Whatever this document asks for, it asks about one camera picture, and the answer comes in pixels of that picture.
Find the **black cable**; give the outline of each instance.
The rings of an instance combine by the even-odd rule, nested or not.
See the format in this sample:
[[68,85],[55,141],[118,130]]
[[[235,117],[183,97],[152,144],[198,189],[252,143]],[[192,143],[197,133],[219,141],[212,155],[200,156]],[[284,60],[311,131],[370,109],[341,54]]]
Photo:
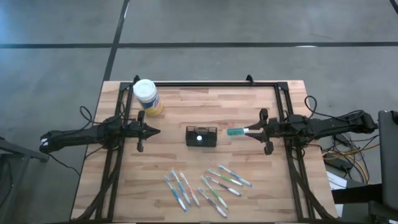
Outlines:
[[337,185],[337,186],[339,186],[339,187],[342,187],[342,188],[344,188],[344,189],[347,188],[347,187],[344,187],[344,186],[342,186],[342,185],[340,185],[340,184],[336,184],[336,183],[334,183],[333,181],[330,181],[330,180],[329,180],[329,183],[335,184],[335,185]]
[[[309,98],[311,98],[311,99],[315,102],[314,109],[311,109],[311,107],[310,107],[310,106],[308,105],[308,103],[307,103],[307,99],[309,99]],[[308,95],[307,97],[305,97],[305,99],[304,99],[304,104],[305,104],[305,106],[307,107],[307,109],[310,110],[310,111],[312,112],[312,114],[311,114],[311,116],[310,116],[309,118],[312,118],[313,115],[317,114],[317,115],[320,115],[320,116],[326,116],[326,117],[329,117],[329,118],[335,118],[335,119],[337,119],[337,120],[339,120],[339,121],[351,121],[351,120],[357,119],[357,118],[359,118],[359,117],[361,117],[361,116],[363,115],[363,111],[362,111],[362,110],[354,110],[354,111],[351,111],[351,112],[346,113],[346,114],[344,114],[344,115],[341,115],[341,116],[339,116],[339,117],[335,117],[335,116],[332,116],[332,115],[328,115],[328,114],[323,114],[323,113],[316,112],[316,109],[317,109],[317,107],[318,107],[318,101],[317,101],[317,99],[316,99],[315,97],[310,96],[310,95]],[[348,116],[348,115],[350,115],[350,114],[357,113],[357,112],[361,112],[361,113],[360,113],[357,117],[355,117],[355,118],[351,118],[351,119],[341,119],[341,118],[340,118],[340,117]]]
[[365,165],[366,174],[368,175],[369,180],[370,180],[371,177],[370,177],[370,174],[369,174],[368,165],[366,164],[366,161],[365,161],[365,159],[364,159],[364,155],[362,154],[362,150],[363,150],[363,149],[366,149],[366,147],[367,147],[373,140],[375,140],[377,136],[375,136],[374,138],[372,138],[372,139],[360,150],[361,157],[362,157],[362,160],[363,160],[363,164]]
[[358,142],[358,141],[369,141],[369,140],[372,140],[373,138],[376,138],[376,137],[378,137],[379,135],[377,134],[377,135],[375,135],[375,136],[372,136],[372,137],[370,137],[370,138],[368,138],[368,139],[360,139],[360,140],[351,140],[351,142]]
[[91,153],[87,154],[87,155],[85,156],[85,159],[87,159],[87,157],[91,156],[92,154],[98,152],[98,151],[99,151],[100,149],[102,149],[102,148],[104,148],[104,146],[101,146],[101,147],[95,149],[94,151],[92,151]]
[[9,188],[9,190],[8,190],[8,192],[7,192],[6,196],[5,196],[5,198],[4,198],[4,199],[2,200],[2,202],[0,203],[0,208],[1,208],[1,207],[4,205],[4,203],[6,202],[8,196],[9,196],[10,193],[11,193],[11,189],[14,187],[14,180],[13,180],[13,178],[12,178],[12,172],[11,172],[11,164],[10,164],[10,161],[8,160],[8,158],[6,158],[5,160],[6,160],[7,165],[8,165],[8,173],[9,173],[9,176],[10,176],[10,188]]
[[[349,162],[351,164],[351,169],[355,168],[358,171],[359,175],[361,176],[362,183],[366,183],[365,178],[362,175],[362,172],[355,166],[355,162],[351,162],[351,160],[348,158],[348,156],[344,155],[340,150],[338,150],[337,147],[334,147],[333,149],[334,150],[332,150],[332,151],[342,155],[347,160],[347,162]],[[352,179],[351,172],[348,173],[348,176]]]
[[51,155],[49,153],[46,153],[46,154],[49,155],[51,158],[53,158],[55,161],[57,161],[59,164],[63,165],[64,167],[66,167],[68,169],[73,169],[73,171],[75,171],[76,174],[78,176],[80,176],[80,173],[74,167],[71,167],[71,166],[68,166],[68,165],[64,164],[63,162],[59,161],[57,158],[55,158],[53,155]]
[[304,156],[305,156],[305,150],[304,150],[304,148],[300,148],[300,153],[301,153],[301,157],[304,158]]
[[[126,118],[126,117],[124,116],[124,112],[126,111],[126,106],[124,105],[124,103],[123,103],[122,101],[119,101],[119,102],[120,102],[120,104],[121,104],[121,106],[122,106],[123,109],[121,110],[121,112],[120,112],[118,118],[121,118],[121,117]],[[88,113],[88,116],[89,116],[89,117],[87,117],[87,116],[84,114],[83,110],[85,110],[85,111]],[[80,114],[82,115],[82,117],[83,117],[85,120],[87,120],[87,123],[86,123],[82,128],[80,128],[80,129],[78,129],[78,130],[76,130],[76,131],[73,131],[73,132],[67,133],[67,134],[63,134],[62,137],[66,136],[66,135],[70,135],[70,134],[79,133],[80,131],[82,131],[82,130],[84,130],[85,128],[87,128],[87,126],[90,125],[91,123],[93,123],[93,124],[106,124],[106,123],[115,122],[115,121],[117,120],[117,119],[115,119],[115,120],[107,121],[107,122],[96,122],[96,121],[93,120],[93,115],[90,113],[90,111],[89,111],[89,110],[87,109],[87,107],[85,107],[85,106],[80,106],[80,107],[79,107],[79,112],[80,112]],[[40,145],[40,147],[42,147],[42,146],[43,146],[46,142],[48,142],[49,140],[50,140],[50,139],[47,139],[46,141],[42,142],[41,145]],[[85,159],[86,159],[88,156],[90,156],[92,153],[94,153],[94,152],[100,150],[102,147],[100,147],[99,149],[96,149],[95,151],[89,153],[87,156],[85,156]],[[68,166],[68,165],[64,164],[63,162],[59,161],[58,159],[56,159],[56,158],[55,158],[53,155],[51,155],[51,154],[48,154],[48,153],[46,153],[46,154],[49,155],[51,158],[53,158],[55,161],[57,161],[59,164],[63,165],[64,167],[69,168],[69,169],[73,169],[73,170],[76,172],[76,174],[77,174],[78,176],[80,176],[80,173],[79,173],[75,168],[73,168],[73,167],[71,167],[71,166]]]

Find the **black mesh basket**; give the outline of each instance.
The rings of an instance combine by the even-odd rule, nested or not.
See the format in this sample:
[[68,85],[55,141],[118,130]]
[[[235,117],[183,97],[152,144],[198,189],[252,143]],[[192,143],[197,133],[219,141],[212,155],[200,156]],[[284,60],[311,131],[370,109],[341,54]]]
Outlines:
[[187,146],[216,147],[217,128],[187,126],[185,129],[185,142]]

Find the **toothbrush handle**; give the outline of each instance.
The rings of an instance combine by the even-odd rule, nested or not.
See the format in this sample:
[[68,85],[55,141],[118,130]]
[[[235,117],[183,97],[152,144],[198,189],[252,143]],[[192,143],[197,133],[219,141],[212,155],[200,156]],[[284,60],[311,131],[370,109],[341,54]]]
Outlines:
[[218,193],[217,193],[216,190],[212,189],[211,191],[213,192],[214,196],[216,196],[216,198],[219,198],[219,197],[220,197],[220,196],[218,195]]
[[227,189],[227,190],[229,189],[229,187],[228,187],[227,185],[224,185],[224,184],[222,184],[222,183],[218,183],[218,185],[224,187],[224,188]]
[[238,184],[239,186],[243,186],[242,183],[240,183],[240,182],[238,182],[238,181],[236,181],[236,180],[234,180],[234,179],[230,179],[230,180],[231,180],[231,182],[234,183],[234,184]]
[[227,185],[224,185],[222,183],[218,183],[218,185],[224,187],[225,189],[227,189],[228,191],[230,191],[232,194],[235,194],[237,196],[242,196],[241,193],[237,192],[236,190],[232,189],[231,187],[228,187]]
[[178,183],[178,186],[180,187],[180,189],[181,189],[181,192],[184,194],[184,193],[185,193],[185,191],[184,191],[184,188],[182,187],[182,184],[181,184],[181,182],[179,182],[179,183]]
[[246,185],[248,185],[248,186],[252,186],[252,184],[251,184],[249,181],[247,181],[247,180],[243,179],[242,177],[236,175],[234,172],[230,172],[230,174],[231,174],[233,177],[237,178],[237,179],[238,179],[239,181],[241,181],[242,183],[244,183],[244,184],[246,184]]
[[218,213],[220,213],[224,218],[226,218],[225,212],[219,206],[217,206],[216,209]]
[[218,198],[218,200],[220,201],[220,203],[226,208],[226,209],[228,209],[228,206],[227,206],[227,204],[224,202],[224,200],[221,198],[221,197],[217,197]]
[[183,193],[185,200],[188,202],[189,206],[191,205],[191,201],[189,201],[187,193]]
[[188,185],[188,188],[189,188],[189,191],[191,192],[193,200],[199,206],[199,201],[198,201],[197,196],[195,195],[195,193],[193,193],[193,190],[192,190],[191,186]]
[[180,206],[181,206],[182,209],[184,210],[184,212],[187,212],[187,209],[185,208],[185,205],[184,205],[184,203],[182,202],[182,200],[180,199],[180,197],[178,196],[177,191],[174,190],[174,189],[172,189],[172,192],[173,192],[175,198],[177,199],[178,203],[180,204]]
[[241,193],[237,192],[236,190],[234,190],[232,188],[227,188],[227,190],[229,190],[232,194],[235,194],[237,196],[242,196]]
[[225,212],[219,207],[217,206],[217,204],[210,198],[207,198],[207,201],[210,203],[211,206],[213,206],[218,213],[220,213],[224,218],[226,218],[226,214]]
[[192,194],[192,198],[193,198],[193,200],[195,201],[195,203],[196,203],[198,206],[200,206],[199,200],[197,199],[197,196],[196,196],[193,192],[191,192],[191,194]]

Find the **black bracket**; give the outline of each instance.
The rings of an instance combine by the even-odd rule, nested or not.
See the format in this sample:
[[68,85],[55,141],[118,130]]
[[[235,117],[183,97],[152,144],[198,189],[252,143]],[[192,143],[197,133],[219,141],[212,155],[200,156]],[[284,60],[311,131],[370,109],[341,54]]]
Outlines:
[[253,77],[251,75],[247,75],[246,81],[249,81],[251,86],[256,85],[256,83],[254,82]]
[[277,83],[279,88],[284,90],[284,91],[288,91],[289,90],[289,85],[287,84],[287,82],[278,82]]
[[132,82],[133,82],[133,83],[137,83],[139,80],[141,80],[141,79],[139,78],[138,75],[136,75],[136,76],[134,77],[134,79],[132,80]]

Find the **electrical wire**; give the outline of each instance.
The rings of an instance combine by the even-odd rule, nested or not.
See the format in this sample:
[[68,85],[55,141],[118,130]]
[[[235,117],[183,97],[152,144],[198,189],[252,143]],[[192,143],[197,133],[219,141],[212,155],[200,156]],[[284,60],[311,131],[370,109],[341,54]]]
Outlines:
[[[314,109],[311,109],[311,107],[307,103],[307,100],[309,98],[311,98],[314,101],[314,103],[315,103]],[[359,117],[361,117],[363,115],[363,111],[362,110],[354,110],[354,111],[351,111],[351,112],[346,113],[344,115],[341,115],[339,117],[335,117],[335,116],[332,116],[332,115],[316,112],[316,109],[318,107],[318,101],[317,101],[317,99],[315,97],[310,96],[310,95],[308,95],[307,97],[304,98],[304,104],[307,107],[307,109],[312,112],[309,118],[312,118],[313,115],[317,114],[317,115],[320,115],[320,116],[326,116],[326,117],[329,117],[329,118],[335,118],[335,119],[337,119],[339,121],[346,121],[347,122],[347,121],[352,121],[354,119],[357,119],[357,118],[359,118]],[[348,116],[350,114],[357,113],[357,112],[361,112],[357,117],[354,117],[354,118],[351,118],[351,119],[341,119],[340,118],[340,117]]]
[[299,150],[300,150],[300,153],[301,153],[301,157],[304,158],[304,156],[305,156],[305,150],[304,150],[304,148],[301,148],[301,149],[299,149]]
[[[353,151],[350,151],[350,152],[341,152],[341,155],[346,155],[347,156],[347,155],[357,154],[357,153],[360,153],[362,151],[366,151],[366,150],[370,150],[370,149],[374,149],[375,147],[378,147],[380,144],[375,144],[373,146],[367,147],[376,137],[377,136],[374,136],[362,149],[353,150]],[[322,155],[324,156],[326,154],[331,154],[331,153],[334,153],[334,152],[333,151],[328,151],[328,152],[323,153]],[[338,159],[338,158],[341,158],[341,157],[342,156],[336,156],[334,158],[325,158],[325,160],[333,160],[333,159]]]
[[95,149],[94,151],[92,151],[91,153],[87,154],[87,155],[85,156],[85,159],[87,159],[87,157],[91,156],[92,154],[98,152],[98,151],[99,151],[100,149],[102,149],[102,148],[104,148],[104,146],[101,146],[101,147]]
[[49,155],[51,158],[53,158],[55,161],[57,161],[59,164],[63,165],[64,167],[66,167],[68,169],[72,169],[73,171],[76,172],[76,174],[78,176],[80,176],[80,173],[74,167],[71,167],[71,166],[68,166],[68,165],[64,164],[63,162],[59,161],[57,158],[55,158],[53,155],[51,155],[49,153],[46,153],[46,154]]
[[[125,111],[126,111],[126,106],[124,105],[123,101],[119,101],[118,103],[120,103],[120,105],[122,106],[123,109],[121,110],[121,112],[119,113],[119,115],[118,115],[117,118],[125,118],[125,119],[126,119],[126,117],[124,116],[124,113],[125,113]],[[86,112],[88,113],[88,117],[84,114],[83,110],[86,111]],[[82,128],[77,129],[76,131],[72,131],[71,133],[63,134],[62,137],[67,136],[67,135],[71,135],[71,134],[79,133],[80,131],[82,131],[82,130],[84,130],[85,128],[87,128],[87,126],[90,125],[91,123],[93,123],[93,124],[109,124],[109,123],[112,123],[112,122],[115,122],[115,121],[118,120],[118,119],[116,118],[116,119],[111,120],[111,121],[96,122],[96,121],[93,120],[93,115],[90,113],[90,111],[89,111],[89,110],[87,109],[87,107],[85,107],[85,106],[80,106],[80,107],[79,107],[79,112],[80,112],[80,114],[82,115],[82,117],[83,117],[85,120],[87,120],[87,123],[86,123]],[[50,139],[51,139],[51,138],[48,138],[47,140],[45,140],[44,142],[42,142],[41,145],[40,145],[40,147],[42,147],[42,146],[43,146],[46,142],[48,142]],[[85,156],[85,159],[86,159],[88,156],[92,155],[92,153],[94,153],[94,152],[96,152],[96,151],[99,151],[101,148],[103,148],[103,146],[101,146],[100,148],[96,149],[95,151],[89,153],[87,156]],[[46,153],[46,154],[49,155],[51,158],[53,158],[55,161],[57,161],[59,164],[63,165],[64,167],[66,167],[66,168],[68,168],[68,169],[73,169],[73,171],[75,171],[76,174],[77,174],[78,176],[80,176],[80,173],[79,173],[74,167],[71,167],[71,166],[68,166],[68,165],[64,164],[63,162],[59,161],[57,158],[55,158],[53,155],[51,155],[51,154],[49,154],[49,153]]]
[[8,192],[7,192],[6,196],[4,197],[4,199],[2,200],[2,202],[0,203],[0,208],[1,208],[1,207],[4,205],[4,203],[6,202],[8,196],[9,196],[10,193],[11,193],[11,189],[14,187],[14,180],[13,180],[13,177],[12,177],[11,164],[10,164],[10,161],[9,161],[8,158],[6,158],[5,160],[6,160],[7,165],[8,165],[8,174],[9,174],[9,176],[10,176],[10,188],[8,189]]
[[339,187],[342,187],[342,188],[344,188],[344,189],[347,188],[347,187],[344,187],[344,186],[342,186],[342,185],[340,185],[340,184],[336,184],[336,183],[334,183],[333,181],[330,181],[330,180],[329,180],[329,183],[332,183],[332,184],[337,185],[337,186],[339,186]]
[[[333,153],[333,154],[339,154],[340,156],[332,155],[333,158],[324,158],[324,160],[333,160],[333,159],[337,159],[337,158],[340,158],[340,157],[344,157],[344,158],[351,164],[352,167],[355,167],[355,168],[356,168],[355,164],[357,164],[358,167],[361,169],[361,172],[358,170],[358,168],[356,168],[356,169],[357,169],[357,171],[361,174],[361,178],[362,178],[363,182],[366,183],[366,184],[368,184],[368,183],[369,183],[369,180],[370,180],[369,170],[368,170],[368,166],[367,166],[367,164],[366,164],[366,161],[363,159],[363,156],[364,156],[364,155],[362,154],[362,151],[364,151],[364,150],[369,150],[369,149],[372,149],[372,148],[375,148],[376,146],[378,146],[378,144],[377,144],[377,145],[375,145],[375,146],[367,147],[367,146],[368,146],[373,140],[375,140],[377,137],[378,137],[378,135],[369,138],[370,141],[369,141],[362,149],[357,149],[357,150],[350,151],[350,152],[341,152],[341,151],[339,151],[337,148],[333,148],[332,150],[323,153],[322,156],[327,155],[327,154],[332,154],[332,153]],[[350,142],[352,142],[352,139],[351,139],[351,136],[350,136],[350,135],[348,135],[348,139],[349,139]],[[356,155],[357,153],[360,153],[360,155],[361,155],[361,157],[362,157],[362,160],[364,161],[364,167],[356,160],[355,155]]]

